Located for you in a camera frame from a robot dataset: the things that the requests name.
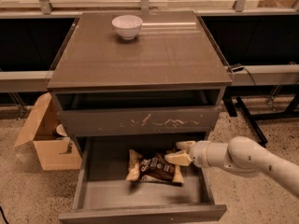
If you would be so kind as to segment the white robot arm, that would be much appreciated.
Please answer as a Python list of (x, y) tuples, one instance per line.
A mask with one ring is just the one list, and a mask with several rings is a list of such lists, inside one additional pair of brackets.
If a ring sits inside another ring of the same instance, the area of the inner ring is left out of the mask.
[(263, 173), (299, 197), (299, 166), (271, 153), (255, 141), (238, 136), (228, 143), (211, 141), (177, 142), (178, 152), (166, 154), (169, 163), (196, 167), (218, 167), (234, 174), (251, 176)]

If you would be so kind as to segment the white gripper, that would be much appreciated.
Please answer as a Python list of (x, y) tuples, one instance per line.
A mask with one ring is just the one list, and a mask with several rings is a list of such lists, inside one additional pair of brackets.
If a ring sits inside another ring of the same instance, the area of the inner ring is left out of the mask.
[(167, 162), (179, 166), (189, 166), (193, 163), (196, 167), (207, 168), (209, 167), (207, 159), (209, 145), (209, 141), (179, 141), (176, 142), (176, 147), (180, 151), (166, 154), (164, 158)]

